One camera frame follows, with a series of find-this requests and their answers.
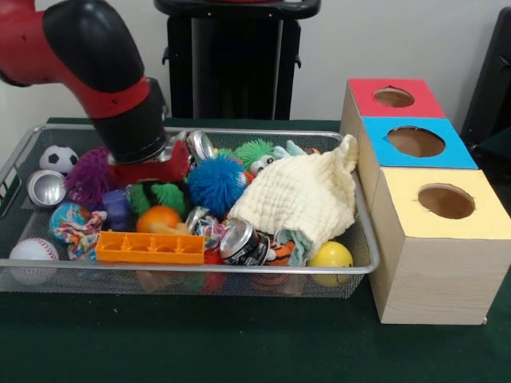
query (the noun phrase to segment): purple toy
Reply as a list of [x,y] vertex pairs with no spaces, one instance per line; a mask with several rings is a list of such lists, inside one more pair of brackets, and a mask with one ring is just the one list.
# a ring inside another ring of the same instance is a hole
[[65,179],[68,197],[90,211],[101,207],[105,193],[118,188],[110,174],[108,154],[106,148],[88,151]]
[[108,214],[107,224],[114,231],[126,231],[128,228],[128,204],[124,190],[109,191],[103,195],[103,205]]

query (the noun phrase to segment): soccer ball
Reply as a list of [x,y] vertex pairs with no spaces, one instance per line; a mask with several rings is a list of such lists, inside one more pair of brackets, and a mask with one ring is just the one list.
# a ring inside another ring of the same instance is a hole
[[43,170],[54,170],[62,174],[71,172],[78,162],[77,153],[72,148],[50,146],[42,153],[39,167]]

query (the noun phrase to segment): purple spiky ball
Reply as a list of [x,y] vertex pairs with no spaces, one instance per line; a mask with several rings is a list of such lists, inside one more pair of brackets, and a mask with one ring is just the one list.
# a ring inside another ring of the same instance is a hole
[[90,211],[101,208],[105,193],[119,188],[110,173],[108,155],[106,148],[88,151],[65,179],[68,197]]

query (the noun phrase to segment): white wall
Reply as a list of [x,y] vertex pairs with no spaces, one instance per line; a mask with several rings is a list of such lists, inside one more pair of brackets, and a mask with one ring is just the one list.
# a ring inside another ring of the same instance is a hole
[[[57,0],[37,0],[39,9]],[[169,100],[161,65],[166,17],[153,0],[110,0],[130,28],[146,72]],[[348,77],[422,77],[457,128],[465,118],[499,10],[505,0],[323,0],[304,20],[292,119],[337,120]],[[84,116],[61,85],[16,89],[0,83],[0,161],[29,127],[49,116]]]

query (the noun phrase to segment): wooden box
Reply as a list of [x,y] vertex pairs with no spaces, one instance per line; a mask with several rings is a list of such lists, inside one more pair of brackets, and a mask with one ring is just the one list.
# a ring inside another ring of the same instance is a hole
[[351,78],[340,132],[358,138],[363,117],[445,118],[428,85],[418,79]]
[[511,263],[511,219],[482,171],[381,168],[371,218],[383,323],[483,323]]
[[369,211],[380,167],[477,169],[446,118],[363,117],[358,173]]

